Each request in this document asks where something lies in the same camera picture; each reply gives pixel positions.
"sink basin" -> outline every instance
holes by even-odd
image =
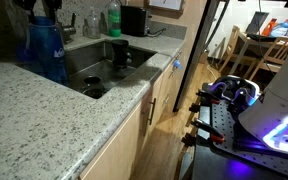
[[[66,52],[69,87],[99,99],[156,53],[131,46],[129,51],[133,61],[125,69],[114,68],[112,46],[107,41]]]

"kitchen counter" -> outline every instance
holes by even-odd
[[[80,37],[65,49],[110,39]],[[0,179],[76,179],[184,44],[163,36],[119,39],[157,54],[100,99],[0,63]]]

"dining chair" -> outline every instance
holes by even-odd
[[[278,37],[257,64],[249,80],[252,80],[259,69],[278,72],[285,62],[288,53],[288,37]]]
[[[219,72],[223,71],[223,69],[225,68],[225,66],[230,61],[231,58],[237,58],[238,54],[235,54],[234,50],[236,48],[236,44],[237,44],[239,33],[240,33],[240,28],[234,25],[233,28],[232,28],[230,39],[229,39],[229,41],[227,43],[227,46],[226,46],[225,53],[223,54],[221,60],[218,63],[218,64],[220,64],[224,60],[224,58],[226,57],[225,60],[224,60],[223,65],[221,66],[221,68],[219,70]],[[244,74],[243,78],[248,77],[248,75],[250,74],[251,70],[254,68],[254,66],[256,64],[256,59],[257,59],[257,56],[258,56],[258,55],[256,55],[253,52],[249,52],[249,53],[246,52],[245,54],[254,54],[253,55],[254,57],[246,56],[246,55],[243,56],[243,58],[242,58],[243,61],[241,61],[241,62],[245,62],[245,60],[251,61],[251,64],[250,64],[247,72]]]

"floor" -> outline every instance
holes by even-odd
[[[214,82],[220,77],[218,71],[208,64],[199,64],[194,79],[186,95],[184,106],[177,112],[164,113],[156,125],[156,128],[149,140],[149,146],[144,153],[131,177],[132,180],[172,180],[177,177],[176,169],[180,152],[183,148],[181,142],[186,132],[191,127],[185,127],[190,111],[189,106],[196,100],[195,93],[201,88],[204,82]]]

